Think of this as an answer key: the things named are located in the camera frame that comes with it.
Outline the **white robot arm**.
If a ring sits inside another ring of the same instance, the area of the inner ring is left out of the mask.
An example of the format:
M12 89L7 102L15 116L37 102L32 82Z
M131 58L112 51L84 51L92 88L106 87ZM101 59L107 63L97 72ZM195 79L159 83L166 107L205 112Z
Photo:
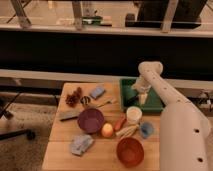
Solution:
M140 94L153 88L165 107L160 115L160 171L209 171L205 139L208 118L187 97L161 77L159 61L144 61L132 88Z

